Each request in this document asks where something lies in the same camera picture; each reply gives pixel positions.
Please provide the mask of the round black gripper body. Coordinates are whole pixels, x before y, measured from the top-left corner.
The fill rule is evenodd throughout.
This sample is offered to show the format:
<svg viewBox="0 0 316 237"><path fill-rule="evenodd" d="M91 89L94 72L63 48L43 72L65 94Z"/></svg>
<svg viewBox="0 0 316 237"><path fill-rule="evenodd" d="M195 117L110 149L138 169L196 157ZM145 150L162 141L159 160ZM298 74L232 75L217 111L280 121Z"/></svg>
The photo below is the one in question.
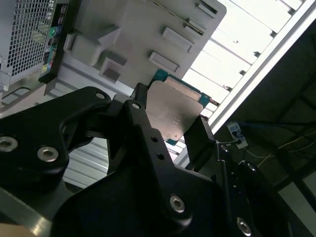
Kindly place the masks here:
<svg viewBox="0 0 316 237"><path fill-rule="evenodd" d="M174 229L162 220L152 183L140 169L109 175L69 198L57 211L53 237L220 237L219 189L208 178L177 169L190 224Z"/></svg>

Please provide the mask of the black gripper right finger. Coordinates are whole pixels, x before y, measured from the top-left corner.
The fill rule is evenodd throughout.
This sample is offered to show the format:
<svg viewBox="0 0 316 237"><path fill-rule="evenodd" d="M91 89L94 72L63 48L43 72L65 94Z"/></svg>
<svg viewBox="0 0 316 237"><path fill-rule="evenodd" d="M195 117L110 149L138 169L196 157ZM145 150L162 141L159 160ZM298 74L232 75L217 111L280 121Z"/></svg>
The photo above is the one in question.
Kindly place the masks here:
<svg viewBox="0 0 316 237"><path fill-rule="evenodd" d="M259 169L233 160L227 144L217 142L204 116L184 134L188 169L198 172L210 164L214 195L214 227L221 237L289 237L291 224Z"/></svg>

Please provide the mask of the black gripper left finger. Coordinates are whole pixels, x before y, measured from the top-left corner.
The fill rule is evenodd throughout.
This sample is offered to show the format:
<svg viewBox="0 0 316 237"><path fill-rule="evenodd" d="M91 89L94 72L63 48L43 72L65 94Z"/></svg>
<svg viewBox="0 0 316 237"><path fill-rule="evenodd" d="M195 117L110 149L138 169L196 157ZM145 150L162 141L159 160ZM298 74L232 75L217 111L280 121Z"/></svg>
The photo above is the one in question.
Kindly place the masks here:
<svg viewBox="0 0 316 237"><path fill-rule="evenodd" d="M61 180L73 150L93 138L108 141L109 175L140 169L152 183L158 212L169 226L187 226L192 212L176 178L161 133L146 114L148 89L139 83L130 99L112 100L95 87L2 118L0 183L49 190Z"/></svg>

